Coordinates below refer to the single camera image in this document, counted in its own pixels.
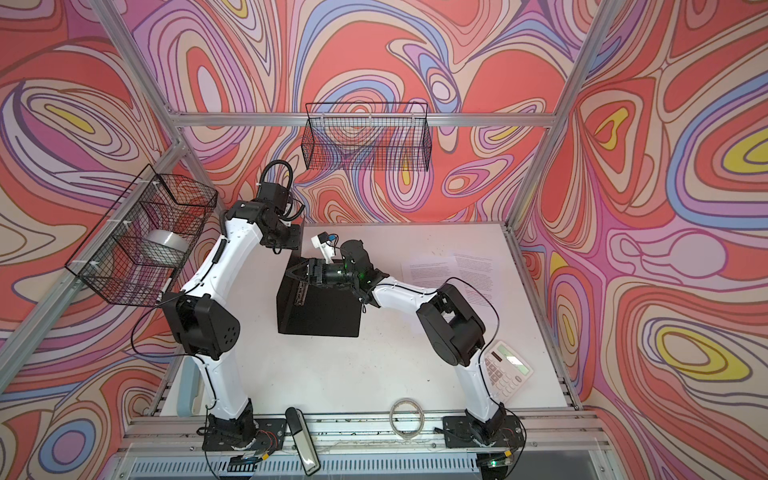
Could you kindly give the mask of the white black lever arch folder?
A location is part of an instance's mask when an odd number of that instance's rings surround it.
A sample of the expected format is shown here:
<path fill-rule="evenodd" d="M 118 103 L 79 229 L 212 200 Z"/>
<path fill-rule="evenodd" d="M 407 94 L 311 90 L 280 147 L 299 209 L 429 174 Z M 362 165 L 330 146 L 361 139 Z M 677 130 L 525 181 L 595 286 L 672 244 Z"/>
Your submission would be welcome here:
<path fill-rule="evenodd" d="M 286 269 L 300 263 L 292 255 Z M 346 290 L 321 289 L 288 276 L 276 296 L 277 330 L 283 335 L 357 338 L 362 316 L 358 300 Z"/>

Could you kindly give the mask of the printed paper sheet top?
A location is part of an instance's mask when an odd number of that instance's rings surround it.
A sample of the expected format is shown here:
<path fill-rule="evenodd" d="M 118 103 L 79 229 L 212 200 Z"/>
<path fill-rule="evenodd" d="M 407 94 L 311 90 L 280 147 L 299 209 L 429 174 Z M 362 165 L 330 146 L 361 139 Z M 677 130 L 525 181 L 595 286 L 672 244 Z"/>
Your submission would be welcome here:
<path fill-rule="evenodd" d="M 454 256 L 422 256 L 401 264 L 402 280 L 410 285 L 434 291 L 451 278 L 459 278 Z"/>

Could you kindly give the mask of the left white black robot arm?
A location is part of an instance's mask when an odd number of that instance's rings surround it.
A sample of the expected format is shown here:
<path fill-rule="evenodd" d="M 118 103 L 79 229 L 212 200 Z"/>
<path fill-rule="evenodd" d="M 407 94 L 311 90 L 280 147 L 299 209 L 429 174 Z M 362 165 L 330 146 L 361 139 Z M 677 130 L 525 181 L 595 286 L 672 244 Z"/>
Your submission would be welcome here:
<path fill-rule="evenodd" d="M 221 233 L 197 272 L 180 292 L 160 301 L 175 341 L 200 372 L 211 401 L 207 412 L 217 419 L 239 418 L 250 402 L 231 352 L 240 322 L 226 308 L 229 291 L 255 248 L 281 253 L 299 247 L 302 214 L 302 209 L 281 214 L 263 201 L 237 203 L 221 217 Z"/>

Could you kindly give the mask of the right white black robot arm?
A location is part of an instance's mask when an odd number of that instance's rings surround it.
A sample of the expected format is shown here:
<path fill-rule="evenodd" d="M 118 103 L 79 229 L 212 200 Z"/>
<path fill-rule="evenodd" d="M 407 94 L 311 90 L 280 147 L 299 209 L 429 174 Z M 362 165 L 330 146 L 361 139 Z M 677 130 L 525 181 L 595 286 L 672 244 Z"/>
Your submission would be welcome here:
<path fill-rule="evenodd" d="M 336 234 L 322 232 L 311 242 L 323 258 L 305 260 L 299 268 L 301 280 L 319 288 L 347 291 L 363 307 L 415 316 L 436 355 L 455 369 L 467 416 L 480 424 L 498 423 L 505 417 L 481 367 L 485 324 L 450 280 L 433 289 L 407 284 L 376 268 L 360 240 L 340 244 Z"/>

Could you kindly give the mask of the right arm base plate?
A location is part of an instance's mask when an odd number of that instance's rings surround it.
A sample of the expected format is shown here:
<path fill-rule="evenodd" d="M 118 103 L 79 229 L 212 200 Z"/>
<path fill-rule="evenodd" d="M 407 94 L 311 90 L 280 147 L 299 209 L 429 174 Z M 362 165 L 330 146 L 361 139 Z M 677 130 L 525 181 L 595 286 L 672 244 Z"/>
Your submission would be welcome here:
<path fill-rule="evenodd" d="M 502 420 L 479 422 L 467 415 L 444 416 L 439 427 L 445 446 L 461 448 L 522 448 L 526 437 L 520 422 L 511 416 Z"/>

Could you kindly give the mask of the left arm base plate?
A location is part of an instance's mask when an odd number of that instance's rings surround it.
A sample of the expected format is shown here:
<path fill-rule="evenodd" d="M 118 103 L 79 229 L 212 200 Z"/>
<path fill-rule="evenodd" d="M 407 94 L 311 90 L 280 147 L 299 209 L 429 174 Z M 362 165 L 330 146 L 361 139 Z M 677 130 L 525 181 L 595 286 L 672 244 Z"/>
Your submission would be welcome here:
<path fill-rule="evenodd" d="M 284 444 L 287 422 L 284 418 L 256 419 L 251 423 L 223 421 L 211 415 L 196 431 L 206 452 L 273 453 Z"/>

